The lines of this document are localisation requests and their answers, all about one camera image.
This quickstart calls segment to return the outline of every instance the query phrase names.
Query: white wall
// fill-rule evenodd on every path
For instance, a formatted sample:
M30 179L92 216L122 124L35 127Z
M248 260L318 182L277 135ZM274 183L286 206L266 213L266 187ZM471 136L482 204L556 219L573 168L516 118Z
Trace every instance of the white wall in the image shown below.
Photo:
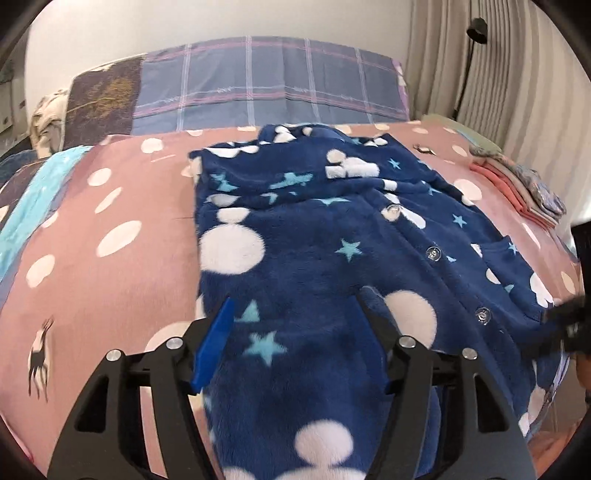
M53 0L33 22L29 112L43 95L113 60L213 38L281 35L406 62L413 0Z

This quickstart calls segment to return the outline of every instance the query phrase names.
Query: white polka dot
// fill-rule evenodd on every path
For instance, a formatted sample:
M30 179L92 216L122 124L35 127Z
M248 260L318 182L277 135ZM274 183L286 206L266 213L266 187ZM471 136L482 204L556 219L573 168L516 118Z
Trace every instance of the white polka dot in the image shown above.
M377 177L379 167L375 163L368 163L357 157L347 157L343 162L343 168L348 177Z
M53 271L55 264L56 258L53 255L45 255L45 257L41 257L31 265L31 268L29 268L27 275L25 276L27 285L31 288L38 286L43 279Z
M460 190L468 200L477 202L482 200L482 192L478 186L473 184L470 180L458 179L453 183L454 187Z
M534 233L531 231L530 226L527 225L526 223L522 223L521 226L523 227L523 230L525 230L527 232L527 234L530 236L530 238L534 241L534 243L538 246L538 248L542 248L540 245L540 241L536 238Z
M455 153L457 153L458 155L462 156L462 157L467 157L468 154L466 153L466 150L464 150L462 147L460 147L459 145L453 145L452 149Z
M525 412L519 419L519 428L524 437L530 431L530 416L527 412Z
M111 169L110 168L102 168L97 170L96 172L92 173L90 177L88 177L88 185L91 187L98 187L106 183L107 180L111 177Z
M335 148L329 150L326 154L326 160L328 160L330 163L343 163L346 158L347 155L344 152L341 152L341 150L337 150Z
M535 293L535 299L541 307L547 308L548 304L553 301L552 295L535 272L530 277L530 288Z
M351 127L349 125L335 125L335 128L343 132L345 135L350 135L352 132Z
M237 466L225 468L223 470L223 476L226 480L256 480L253 474Z
M116 226L100 241L99 246L96 247L96 256L106 257L121 250L135 240L141 228L142 222L139 220L131 220Z
M195 300L195 320L204 319L206 316L205 307L203 307L203 295L200 295Z
M10 205L5 205L2 208L0 208L0 222L2 222L4 220L4 217L6 217L6 214L8 213L9 208L10 208Z
M217 211L217 219L223 223L240 223L250 212L244 207L222 208Z
M418 293L399 290L384 298L398 329L431 348L437 333L437 316L431 304Z
M228 195L227 193L214 193L207 197L207 200L218 207L229 207L239 198L240 197L236 197L235 195Z
M162 150L164 148L164 144L162 143L162 140L160 140L159 138L146 138L143 142L142 142L142 152L144 153L154 153L154 152L158 152L160 150Z
M105 210L108 206L110 206L115 199L119 196L119 194L121 193L121 187L116 188L115 190L113 190L111 193L109 193L102 202L100 202L96 208L95 208L95 213L100 213L103 210Z
M344 425L333 420L309 423L295 439L299 457L316 467L336 466L353 453L353 437Z
M171 323L163 328L161 328L158 332L154 334L154 336L148 341L146 347L144 348L144 352L151 352L156 350L160 345L162 345L166 340L172 337L182 337L191 322L176 322ZM144 391L151 397L152 396L152 389L142 387ZM191 405L191 409L193 412L197 410L201 410L203 408L203 396L199 395L188 395L189 397L189 404Z
M421 217L418 213L414 213L405 207L402 207L401 213L407 218L407 220L410 220L412 223L414 223L421 230L427 226L425 219L423 217Z
M396 181L387 180L387 179L383 179L383 180L384 180L384 190L388 190L389 192L396 191L396 189L398 188L398 183L396 183Z
M287 143L295 139L296 138L291 133L289 133L289 131L287 131L277 134L273 139L273 143Z
M340 165L329 165L324 167L327 179L344 179L347 176L347 171Z
M246 147L240 147L240 151L244 153L256 153L259 150L258 145L247 145Z
M577 290L574 287L573 279L570 278L565 272L560 272L560 275L562 276L562 282L564 283L564 286L569 291L569 293L571 293L572 295L577 293Z
M41 226L43 228L47 228L48 226L53 225L59 216L60 214L56 210L55 212L53 212L52 216L50 216L47 220L45 220L45 222L41 224Z
M240 152L240 148L213 148L207 147L205 150L209 150L211 153L222 158L234 158Z
M201 268L238 275L256 266L265 255L265 243L254 230L238 224L218 225L200 241Z
M474 251L478 254L480 258L482 258L482 250L480 249L480 245L478 244L470 244L470 246L474 249Z
M491 281L497 285L501 284L499 279L496 277L496 275L492 272L492 270L490 268L486 269L486 278L488 278L489 281Z
M396 197L396 195L395 195L395 194L393 194L393 193L384 193L384 196L385 196L385 197L386 197L388 200L390 200L390 202L392 202L392 203L396 203L396 204L399 204L399 203L400 203L400 200L399 200L399 198L398 198L398 197Z

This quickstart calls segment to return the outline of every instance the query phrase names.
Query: folded clothes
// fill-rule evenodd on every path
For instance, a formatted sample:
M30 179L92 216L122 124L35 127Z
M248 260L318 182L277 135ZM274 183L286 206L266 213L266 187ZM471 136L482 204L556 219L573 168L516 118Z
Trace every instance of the folded clothes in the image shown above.
M554 216L550 216L548 215L548 213L542 212L540 206L530 195L530 191L525 188L525 186L519 181L519 179L515 175L513 175L513 172L511 170L509 170L503 164L491 158L486 159L486 163L484 164L484 166L485 168L492 168L493 171L497 171L507 178L507 180L513 185L515 190L518 192L518 197L520 197L525 202L527 210L529 212L531 212L537 218L541 218L544 221L550 223L552 226L558 225L558 220L555 219Z
M509 202L511 202L511 205L513 205L513 208L515 208L517 213L519 213L522 217L533 221L534 223L536 223L537 225L539 225L540 227L542 227L544 229L548 229L548 228L553 227L552 224L549 224L548 222L541 221L538 217L533 215L527 209L527 205L525 204L523 199L521 199L521 201L520 201L519 193L516 190L511 189L511 186L510 186L511 182L509 182L509 180L507 180L507 183L506 183L504 181L504 179L501 177L502 176L501 173L497 173L497 172L493 171L492 168L486 168L486 165L484 167L481 167L480 165L477 165L477 164L471 164L470 170L472 170L476 173L479 173L479 174L485 176L487 179L489 179L491 181L491 183L507 198L507 200L509 200Z
M566 207L562 200L548 188L535 170L519 165L503 154L488 151L476 145L470 146L470 153L475 157L492 158L510 170L519 182L529 190L543 213L550 215L555 220L560 220L566 214Z

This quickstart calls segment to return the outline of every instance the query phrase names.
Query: white polka dot bedsheet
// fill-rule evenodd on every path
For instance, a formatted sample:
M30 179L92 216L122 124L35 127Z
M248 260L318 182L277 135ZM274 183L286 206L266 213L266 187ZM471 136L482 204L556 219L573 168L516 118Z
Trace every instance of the white polka dot bedsheet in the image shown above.
M503 236L510 236L511 245L535 272L531 289L540 305L564 301L581 292L579 266L555 233L520 217L492 183L469 170L469 144L463 136L437 123L336 128L350 136L392 135L455 185L462 192L464 205L476 205ZM43 472L48 468L67 414L105 352L112 348L126 353L153 349L171 336L182 335L193 319L203 316L203 299L197 298L202 266L194 221L194 179L201 174L201 165L189 161L187 155L220 142L250 141L258 130L240 127L144 137L111 135L76 166L61 205L26 244L0 315L0 410ZM287 137L289 133L278 134ZM420 153L415 146L429 152ZM341 157L338 152L331 153L327 157L329 166L359 167L355 161L347 162L347 156ZM220 195L220 206L230 206L223 203L228 201L224 192ZM389 195L396 205L395 190ZM232 228L240 226L247 213L236 209L220 212L219 221ZM384 216L394 214L392 211ZM420 222L412 214L401 212L410 221ZM462 220L454 219L459 228ZM480 245L474 244L472 248L482 255ZM362 248L353 239L343 239L335 250L347 261ZM498 282L492 271L486 272L486 278ZM386 298L392 311L404 310L409 303L404 295L408 297L412 292ZM422 305L422 312L430 308L428 304L418 304ZM245 322L257 314L256 306L240 312ZM486 311L480 314L484 322ZM417 337L425 334L430 335L418 332ZM32 346L41 341L46 352L47 377L31 380L27 375L29 355ZM258 338L259 343L265 341L279 345L273 338ZM44 395L38 398L35 388L29 395L30 381L46 389L47 400ZM541 388L532 393L528 412L520 422L524 431L543 409L545 396ZM198 396L191 404L216 463L204 413L207 400ZM150 404L148 391L142 392L142 402L145 406ZM153 416L146 408L143 416L151 468L163 474ZM333 421L302 426L295 437L297 454L312 467L316 459L306 442L307 436L336 435L345 442L338 452L331 453L339 459L335 461L337 466L349 454L346 445L350 433L343 429L347 430ZM226 477L246 478L240 476L246 472L235 469L239 474L236 476L228 465L224 467ZM217 464L216 469L222 478Z

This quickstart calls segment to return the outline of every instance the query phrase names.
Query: silver bolt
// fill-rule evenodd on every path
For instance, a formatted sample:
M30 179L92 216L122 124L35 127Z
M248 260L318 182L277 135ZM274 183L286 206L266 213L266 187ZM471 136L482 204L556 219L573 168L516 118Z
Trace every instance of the silver bolt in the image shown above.
M464 348L462 350L462 357L466 360L476 360L478 358L478 353L473 348Z
M119 358L121 358L121 350L111 350L110 352L107 353L106 359L109 362L116 362L117 360L119 360Z
M400 337L398 343L402 348L415 348L417 346L417 341L409 336Z
M169 350L178 350L183 346L183 339L179 337L172 337L166 341L166 348Z

